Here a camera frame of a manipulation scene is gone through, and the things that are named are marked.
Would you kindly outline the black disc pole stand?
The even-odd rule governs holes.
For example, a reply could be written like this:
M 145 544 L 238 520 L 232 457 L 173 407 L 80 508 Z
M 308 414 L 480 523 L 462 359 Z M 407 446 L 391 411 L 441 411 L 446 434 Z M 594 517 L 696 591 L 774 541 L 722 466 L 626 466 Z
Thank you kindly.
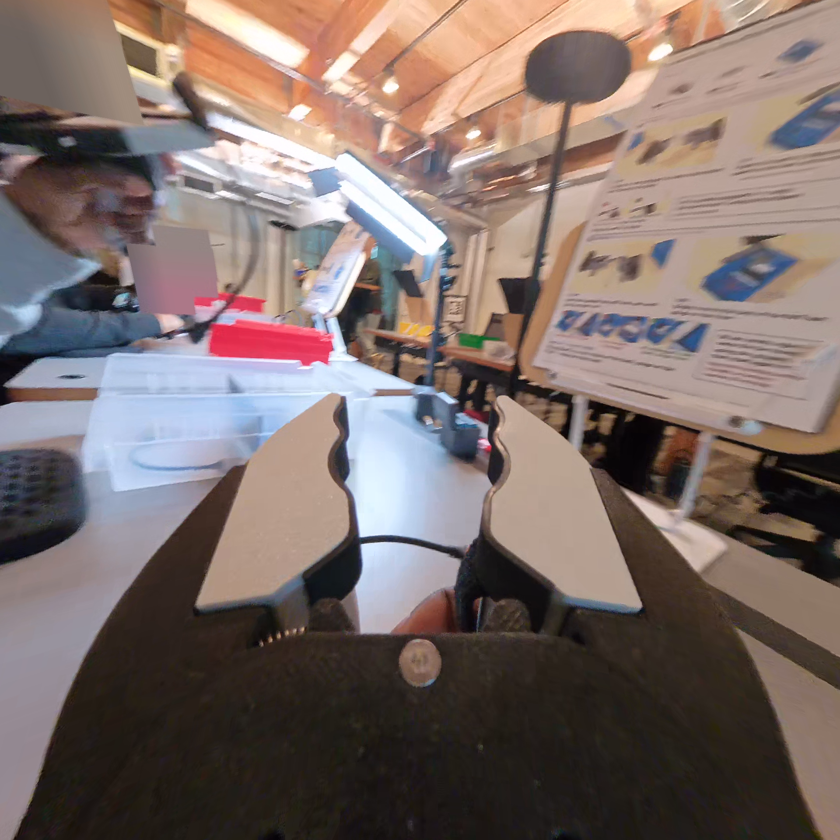
M 545 249 L 548 244 L 555 193 L 562 174 L 571 116 L 575 106 L 602 102 L 624 84 L 632 58 L 627 44 L 614 35 L 594 30 L 572 30 L 552 35 L 531 52 L 524 74 L 528 94 L 548 104 L 561 105 L 549 168 L 545 198 L 530 277 L 526 285 L 519 345 L 509 376 L 507 394 L 515 398 L 523 373 L 524 341 L 540 290 Z

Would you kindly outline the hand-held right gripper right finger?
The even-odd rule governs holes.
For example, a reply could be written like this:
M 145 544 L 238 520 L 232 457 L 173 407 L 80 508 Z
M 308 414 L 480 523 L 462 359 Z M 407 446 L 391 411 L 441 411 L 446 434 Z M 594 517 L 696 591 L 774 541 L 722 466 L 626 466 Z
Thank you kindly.
M 577 608 L 639 616 L 643 602 L 588 462 L 509 396 L 495 410 L 481 590 L 494 602 L 519 602 L 537 633 L 556 634 Z

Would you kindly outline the grey table clamp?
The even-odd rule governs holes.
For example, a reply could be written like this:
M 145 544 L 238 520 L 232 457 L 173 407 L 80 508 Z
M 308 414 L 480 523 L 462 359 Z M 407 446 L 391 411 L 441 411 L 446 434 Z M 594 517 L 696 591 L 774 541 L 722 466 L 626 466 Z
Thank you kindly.
M 416 420 L 436 433 L 438 442 L 453 457 L 471 462 L 476 459 L 482 438 L 480 424 L 462 413 L 458 401 L 432 386 L 413 389 Z

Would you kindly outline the red plastic bin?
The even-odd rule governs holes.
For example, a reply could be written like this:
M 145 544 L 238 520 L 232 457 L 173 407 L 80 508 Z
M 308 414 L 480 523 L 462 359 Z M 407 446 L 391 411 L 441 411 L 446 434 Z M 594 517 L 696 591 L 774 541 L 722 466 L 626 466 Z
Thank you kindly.
M 218 297 L 195 297 L 193 303 L 195 315 L 202 319 L 209 319 L 219 312 L 262 315 L 266 306 L 266 300 L 262 298 L 228 294 Z
M 329 362 L 333 338 L 315 328 L 237 319 L 211 328 L 207 351 L 220 358 L 296 361 L 310 365 Z

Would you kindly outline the clear plastic bin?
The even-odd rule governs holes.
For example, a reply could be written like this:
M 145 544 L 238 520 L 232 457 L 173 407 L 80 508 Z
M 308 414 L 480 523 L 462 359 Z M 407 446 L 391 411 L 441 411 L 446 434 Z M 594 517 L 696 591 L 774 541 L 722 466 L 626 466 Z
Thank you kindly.
M 356 362 L 113 355 L 81 463 L 116 491 L 219 478 L 329 393 L 346 399 L 354 456 L 376 391 L 368 372 Z

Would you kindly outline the instruction poster board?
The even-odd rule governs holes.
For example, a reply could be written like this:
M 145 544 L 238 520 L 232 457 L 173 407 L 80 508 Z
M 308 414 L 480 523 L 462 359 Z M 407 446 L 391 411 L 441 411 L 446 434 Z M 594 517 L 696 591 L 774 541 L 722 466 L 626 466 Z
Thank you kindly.
M 337 318 L 368 257 L 370 236 L 354 221 L 345 224 L 322 260 L 301 309 L 323 319 Z
M 555 260 L 522 369 L 795 455 L 838 450 L 839 4 L 658 72 Z

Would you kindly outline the led light bar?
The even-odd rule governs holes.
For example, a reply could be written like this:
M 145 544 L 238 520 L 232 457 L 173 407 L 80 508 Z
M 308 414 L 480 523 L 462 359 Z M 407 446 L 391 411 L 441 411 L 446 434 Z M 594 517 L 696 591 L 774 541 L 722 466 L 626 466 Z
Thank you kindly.
M 403 264 L 414 256 L 436 258 L 445 232 L 352 154 L 309 172 L 318 197 L 336 195 L 351 220 Z

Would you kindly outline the person's right hand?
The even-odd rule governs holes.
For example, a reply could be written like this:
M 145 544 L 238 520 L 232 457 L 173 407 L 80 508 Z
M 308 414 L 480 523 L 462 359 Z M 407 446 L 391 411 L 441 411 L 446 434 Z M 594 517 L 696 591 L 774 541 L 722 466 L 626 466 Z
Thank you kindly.
M 445 588 L 421 601 L 393 630 L 393 635 L 429 636 L 459 632 L 455 590 Z

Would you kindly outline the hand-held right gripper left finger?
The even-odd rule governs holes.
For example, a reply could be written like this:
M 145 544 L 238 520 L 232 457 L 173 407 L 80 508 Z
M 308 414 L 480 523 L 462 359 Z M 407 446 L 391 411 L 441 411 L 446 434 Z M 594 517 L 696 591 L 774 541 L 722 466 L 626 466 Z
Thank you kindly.
M 323 600 L 360 631 L 361 538 L 347 487 L 346 399 L 329 393 L 250 458 L 195 600 L 195 613 L 258 607 L 302 632 Z

